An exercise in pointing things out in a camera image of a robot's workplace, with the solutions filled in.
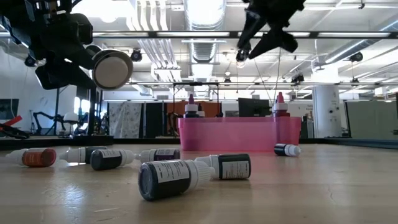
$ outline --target pink plastic bin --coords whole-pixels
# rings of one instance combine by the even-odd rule
[[[179,118],[178,128],[183,151],[269,152],[299,144],[301,118]]]

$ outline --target wooden table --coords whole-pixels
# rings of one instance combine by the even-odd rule
[[[142,151],[160,147],[115,145]],[[57,148],[57,152],[67,147]],[[398,151],[302,145],[298,158],[252,153],[249,180],[146,202],[138,163],[96,172],[57,161],[33,169],[0,165],[1,223],[398,223]],[[209,153],[183,153],[193,159]]]

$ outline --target computer monitor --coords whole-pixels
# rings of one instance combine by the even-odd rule
[[[263,117],[272,113],[269,100],[238,98],[239,117]]]

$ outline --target desk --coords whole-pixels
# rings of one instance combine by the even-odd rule
[[[65,161],[43,169],[1,164],[1,223],[397,223],[398,151],[316,144],[302,149],[299,158],[252,153],[249,180],[214,180],[157,202],[139,194],[137,162],[103,172]]]

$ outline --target white column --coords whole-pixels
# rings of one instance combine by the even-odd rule
[[[312,94],[315,137],[341,137],[338,86],[315,86]]]

